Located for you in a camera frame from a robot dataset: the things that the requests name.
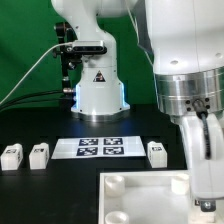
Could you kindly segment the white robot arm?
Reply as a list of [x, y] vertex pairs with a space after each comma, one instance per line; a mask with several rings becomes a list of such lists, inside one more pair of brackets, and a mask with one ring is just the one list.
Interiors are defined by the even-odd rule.
[[116, 41], [100, 17], [134, 14], [139, 44], [154, 56], [158, 108], [182, 134], [190, 186], [202, 211], [224, 199], [224, 0], [51, 0], [77, 36], [82, 78], [72, 112], [86, 119], [128, 109], [117, 78]]

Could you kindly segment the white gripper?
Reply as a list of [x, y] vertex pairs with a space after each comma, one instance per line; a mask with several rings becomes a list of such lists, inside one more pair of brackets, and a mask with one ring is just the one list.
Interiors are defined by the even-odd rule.
[[185, 151], [190, 187], [202, 212], [214, 212], [216, 201], [224, 198], [224, 134], [214, 114], [207, 119], [211, 157], [206, 158], [203, 122], [197, 116], [183, 116], [180, 131]]

